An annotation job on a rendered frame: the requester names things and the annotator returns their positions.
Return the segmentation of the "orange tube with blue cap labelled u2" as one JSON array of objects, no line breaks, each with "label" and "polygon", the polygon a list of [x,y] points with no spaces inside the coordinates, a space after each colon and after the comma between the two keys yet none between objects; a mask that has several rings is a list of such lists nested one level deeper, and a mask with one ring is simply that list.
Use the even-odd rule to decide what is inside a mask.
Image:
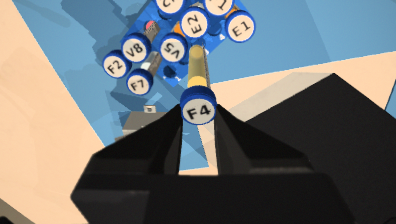
[{"label": "orange tube with blue cap labelled u2", "polygon": [[185,7],[187,0],[154,0],[157,9],[169,16],[179,14]]}]

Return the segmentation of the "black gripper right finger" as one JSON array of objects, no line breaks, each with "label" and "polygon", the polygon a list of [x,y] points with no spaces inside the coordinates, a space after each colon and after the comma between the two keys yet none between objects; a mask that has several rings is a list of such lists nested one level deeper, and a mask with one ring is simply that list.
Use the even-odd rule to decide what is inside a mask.
[{"label": "black gripper right finger", "polygon": [[218,174],[316,173],[306,154],[236,118],[220,104],[214,139]]}]

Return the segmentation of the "light blue mat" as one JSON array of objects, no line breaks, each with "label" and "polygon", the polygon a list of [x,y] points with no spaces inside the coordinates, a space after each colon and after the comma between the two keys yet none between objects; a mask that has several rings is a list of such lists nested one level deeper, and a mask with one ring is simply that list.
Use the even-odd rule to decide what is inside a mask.
[{"label": "light blue mat", "polygon": [[[123,136],[131,111],[180,104],[157,73],[150,92],[131,93],[103,70],[103,58],[152,0],[12,0],[41,50],[106,147]],[[210,84],[396,51],[396,0],[240,0],[256,23],[244,43],[228,37],[207,56]],[[183,120],[179,171],[208,168],[197,125]]]}]

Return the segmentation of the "blue tube rack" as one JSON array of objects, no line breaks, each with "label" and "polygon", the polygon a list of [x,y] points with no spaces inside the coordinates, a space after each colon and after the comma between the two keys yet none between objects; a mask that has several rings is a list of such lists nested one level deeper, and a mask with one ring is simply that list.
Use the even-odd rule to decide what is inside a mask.
[{"label": "blue tube rack", "polygon": [[[187,0],[187,3],[185,5],[184,9],[179,14],[169,16],[169,15],[164,15],[163,13],[161,13],[157,9],[156,5],[154,4],[154,0],[152,0],[149,3],[149,5],[145,8],[145,10],[142,12],[142,14],[138,17],[138,19],[134,22],[134,24],[131,26],[131,28],[128,30],[128,32],[121,39],[120,43],[122,44],[122,41],[129,34],[138,32],[149,20],[153,20],[153,21],[156,21],[156,23],[158,24],[158,26],[161,29],[152,42],[152,51],[158,52],[159,44],[160,44],[162,38],[173,29],[175,24],[179,21],[181,14],[187,8],[189,8],[189,6],[191,6],[197,2],[202,3],[202,0]],[[245,6],[241,3],[240,0],[235,0],[235,4],[241,10],[245,10],[248,12],[248,10],[245,8]],[[209,18],[210,18],[210,28],[204,37],[202,37],[200,39],[196,39],[196,40],[186,38],[186,40],[188,42],[188,51],[187,51],[188,53],[187,53],[186,57],[182,60],[182,62],[169,63],[165,60],[162,60],[156,73],[159,76],[161,76],[165,81],[167,81],[171,86],[175,86],[176,84],[178,84],[188,74],[188,62],[187,61],[189,59],[189,50],[193,45],[197,44],[197,45],[202,46],[202,43],[203,43],[206,54],[208,56],[219,44],[221,44],[228,37],[226,35],[225,28],[224,28],[225,18],[224,17],[217,18],[217,17],[213,17],[211,15],[209,15]]]}]

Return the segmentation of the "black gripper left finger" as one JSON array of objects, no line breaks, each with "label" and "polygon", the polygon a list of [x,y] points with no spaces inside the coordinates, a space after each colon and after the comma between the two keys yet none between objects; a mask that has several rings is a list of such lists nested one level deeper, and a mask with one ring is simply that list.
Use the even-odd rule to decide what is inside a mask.
[{"label": "black gripper left finger", "polygon": [[177,104],[156,121],[93,153],[82,173],[101,170],[179,174],[182,134],[183,118]]}]

